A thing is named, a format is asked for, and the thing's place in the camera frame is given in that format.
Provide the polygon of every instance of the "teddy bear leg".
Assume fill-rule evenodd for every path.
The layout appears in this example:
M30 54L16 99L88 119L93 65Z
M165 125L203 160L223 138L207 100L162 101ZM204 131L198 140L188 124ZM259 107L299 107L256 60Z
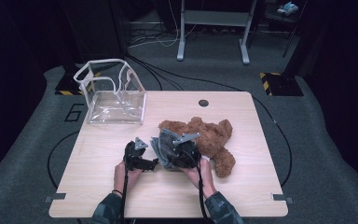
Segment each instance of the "teddy bear leg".
M212 159L215 161L215 171L218 177L223 178L231 175L235 158L227 149L223 148Z

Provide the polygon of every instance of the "transparent acrylic box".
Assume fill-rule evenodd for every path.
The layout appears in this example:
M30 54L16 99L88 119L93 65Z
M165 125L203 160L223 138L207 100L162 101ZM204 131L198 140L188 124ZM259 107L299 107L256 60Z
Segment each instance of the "transparent acrylic box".
M74 80L86 97L88 123L143 124L146 91L126 61L89 61Z

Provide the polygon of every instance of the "wooden table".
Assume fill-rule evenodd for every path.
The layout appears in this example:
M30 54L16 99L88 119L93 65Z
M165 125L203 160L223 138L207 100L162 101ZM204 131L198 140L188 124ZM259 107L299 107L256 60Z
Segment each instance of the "wooden table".
M209 105L202 107L199 100ZM213 123L228 119L232 124L226 148L237 163L226 178L217 177L213 168L213 178L240 216L286 216L286 203L270 196L282 194L282 189L252 96L238 91L148 91L143 125L85 121L57 190L65 193L65 199L53 201L50 216L91 217L113 189L115 165L131 140L139 137L146 142L144 159L153 160L157 156L149 140L158 136L159 123L165 119L189 122L195 116ZM141 174L129 192L125 217L202 217L199 192L184 173L166 171L159 164L155 171Z

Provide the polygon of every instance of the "sleeve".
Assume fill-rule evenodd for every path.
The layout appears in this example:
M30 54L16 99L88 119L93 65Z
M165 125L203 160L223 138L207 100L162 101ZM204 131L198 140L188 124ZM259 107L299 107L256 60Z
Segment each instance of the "sleeve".
M213 223L243 224L243 220L234 206L219 191L206 199L205 205Z
M92 215L92 223L114 224L118 220L121 209L121 198L108 194L97 206Z

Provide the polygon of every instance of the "teddy bear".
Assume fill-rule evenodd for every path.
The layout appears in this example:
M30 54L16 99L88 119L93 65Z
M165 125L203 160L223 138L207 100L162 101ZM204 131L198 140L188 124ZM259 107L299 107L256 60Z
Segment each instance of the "teddy bear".
M235 159L225 148L225 144L232 134L232 126L227 119L221 120L218 124L205 123L200 117L193 117L189 123L164 120L158 127L160 130L165 128L178 135L199 133L200 136L194 141L201 155L214 160L216 175L223 178L231 174Z

